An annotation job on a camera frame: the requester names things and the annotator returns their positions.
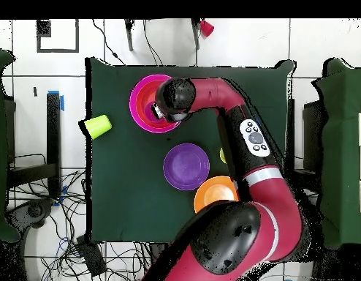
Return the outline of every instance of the dark green table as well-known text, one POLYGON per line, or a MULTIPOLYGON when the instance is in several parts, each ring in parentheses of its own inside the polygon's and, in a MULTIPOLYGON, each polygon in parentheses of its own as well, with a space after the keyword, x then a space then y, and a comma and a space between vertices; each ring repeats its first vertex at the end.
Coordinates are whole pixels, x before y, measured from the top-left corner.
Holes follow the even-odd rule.
POLYGON ((164 178, 167 152, 195 143, 209 156, 209 178, 228 175, 219 159, 221 143, 212 110, 193 115, 171 132, 139 128, 129 112, 129 95, 146 75, 221 77, 234 80, 258 108, 279 148, 285 149, 287 77, 293 61, 276 68, 152 67, 91 64, 93 117, 106 114, 113 128, 92 145, 92 240, 168 242, 194 214, 193 191, 180 191, 164 178))

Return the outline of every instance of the white tile floor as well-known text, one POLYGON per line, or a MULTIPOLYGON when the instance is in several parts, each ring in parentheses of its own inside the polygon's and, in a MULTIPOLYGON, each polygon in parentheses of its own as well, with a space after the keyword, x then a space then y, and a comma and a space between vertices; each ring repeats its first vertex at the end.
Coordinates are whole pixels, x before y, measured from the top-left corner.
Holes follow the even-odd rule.
MULTIPOLYGON (((322 74, 322 65, 330 57, 342 57, 350 65, 361 67, 361 20, 348 19, 210 19, 215 26, 208 37, 200 36, 199 66, 230 65, 233 67, 273 67, 283 59, 293 59, 297 69, 293 79, 295 99, 295 154, 303 156, 303 105, 317 100, 318 94, 311 81, 322 74)), ((106 34, 107 44, 126 64, 154 64, 145 41, 143 21, 137 20, 132 29, 134 51, 130 52, 123 20, 95 20, 106 34)), ((16 154, 43 153, 46 155, 45 95, 59 90, 64 95, 65 109, 61 112, 61 141, 63 174, 83 171, 86 166, 85 139, 77 121, 85 117, 85 67, 84 58, 94 56, 110 64, 119 60, 104 46, 102 33, 94 28, 92 20, 80 20, 79 53, 37 53, 35 20, 0 20, 0 48, 12 50, 16 57, 13 65, 5 68, 2 78, 4 89, 17 103, 15 119, 16 154), (33 88, 37 88, 37 97, 33 88)), ((147 36, 164 64, 189 66, 195 63, 194 38, 189 19, 163 19, 147 22, 147 36)), ((52 20, 51 38, 42 38, 42 48, 74 48, 75 21, 52 20)), ((41 157, 27 157, 17 165, 35 165, 41 157)), ((302 161, 296 159, 297 167, 302 161)), ((73 192, 83 194, 80 183, 73 192)), ((26 194, 16 192, 16 198, 26 194)), ((78 213, 86 212, 79 205, 78 213)), ((64 214, 53 207, 52 216, 58 232, 65 236, 64 214)), ((76 235, 84 233, 86 216, 73 216, 76 235)), ((26 243, 26 266, 29 281, 40 281, 45 267, 40 257, 51 264, 59 246, 55 224, 47 218, 46 225, 32 229, 26 243)), ((133 251, 121 258, 115 253, 134 249, 132 243, 107 243, 102 253, 112 270, 133 270, 139 266, 133 251)), ((79 272, 86 269, 78 264, 79 272)), ((118 275, 107 273, 102 281, 124 281, 118 275)), ((143 273, 135 274, 140 278, 143 273)), ((279 264, 260 281, 308 281, 311 263, 279 264)), ((133 274, 126 275, 133 280, 133 274)), ((57 277, 55 281, 76 281, 75 278, 57 277)), ((81 276, 80 281, 91 281, 91 276, 81 276)))

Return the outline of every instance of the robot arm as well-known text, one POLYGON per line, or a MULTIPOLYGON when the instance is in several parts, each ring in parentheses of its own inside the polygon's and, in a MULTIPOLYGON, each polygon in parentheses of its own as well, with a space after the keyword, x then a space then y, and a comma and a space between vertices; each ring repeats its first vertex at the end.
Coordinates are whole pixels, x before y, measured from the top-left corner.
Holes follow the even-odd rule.
POLYGON ((153 112, 184 121, 205 108, 218 111, 222 148, 241 201, 220 201, 196 214, 143 281, 235 281, 257 263, 287 256, 299 242, 297 203, 232 85, 221 78, 173 78, 159 87, 153 112))

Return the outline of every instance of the lime green cup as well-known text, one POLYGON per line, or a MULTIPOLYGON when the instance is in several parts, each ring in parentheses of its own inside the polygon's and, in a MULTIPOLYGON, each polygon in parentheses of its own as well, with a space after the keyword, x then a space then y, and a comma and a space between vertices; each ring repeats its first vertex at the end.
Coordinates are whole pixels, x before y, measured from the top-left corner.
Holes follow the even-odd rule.
POLYGON ((95 139, 112 128, 112 124, 106 115, 97 116, 84 122, 92 139, 95 139))
POLYGON ((226 164, 226 160, 224 158, 224 150, 219 150, 219 158, 221 159, 222 162, 224 162, 226 164))

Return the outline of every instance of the power strip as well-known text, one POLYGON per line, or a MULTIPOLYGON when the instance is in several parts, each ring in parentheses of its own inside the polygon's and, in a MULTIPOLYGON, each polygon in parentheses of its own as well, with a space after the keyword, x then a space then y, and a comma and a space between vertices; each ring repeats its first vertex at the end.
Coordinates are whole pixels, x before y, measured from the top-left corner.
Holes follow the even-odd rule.
POLYGON ((99 246, 92 242, 86 242, 85 236, 79 236, 77 238, 77 244, 75 245, 80 257, 85 259, 87 269, 91 272, 92 277, 103 274, 107 271, 107 264, 102 257, 99 246))

